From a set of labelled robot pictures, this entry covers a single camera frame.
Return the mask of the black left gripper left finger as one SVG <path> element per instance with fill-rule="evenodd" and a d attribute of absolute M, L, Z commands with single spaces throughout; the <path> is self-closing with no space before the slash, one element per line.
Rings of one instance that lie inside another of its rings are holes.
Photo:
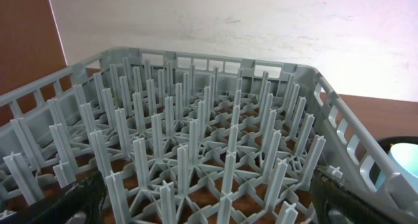
<path fill-rule="evenodd" d="M 1 223 L 66 223 L 81 212 L 85 223 L 101 223 L 106 198 L 103 176 L 95 171 L 82 180 L 62 188 L 60 193 L 46 197 L 1 220 Z"/>

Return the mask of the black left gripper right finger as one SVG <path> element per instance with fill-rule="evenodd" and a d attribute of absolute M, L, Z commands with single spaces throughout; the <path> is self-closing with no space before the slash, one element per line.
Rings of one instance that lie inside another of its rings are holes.
<path fill-rule="evenodd" d="M 313 207 L 319 223 L 398 223 L 367 204 L 330 176 L 315 170 L 310 185 Z"/>

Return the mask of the light blue plastic cup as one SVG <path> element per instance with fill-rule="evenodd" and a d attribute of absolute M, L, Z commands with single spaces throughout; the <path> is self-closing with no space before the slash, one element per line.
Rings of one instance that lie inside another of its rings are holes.
<path fill-rule="evenodd" d="M 406 142 L 393 144 L 390 146 L 388 156 L 417 191 L 417 145 Z"/>

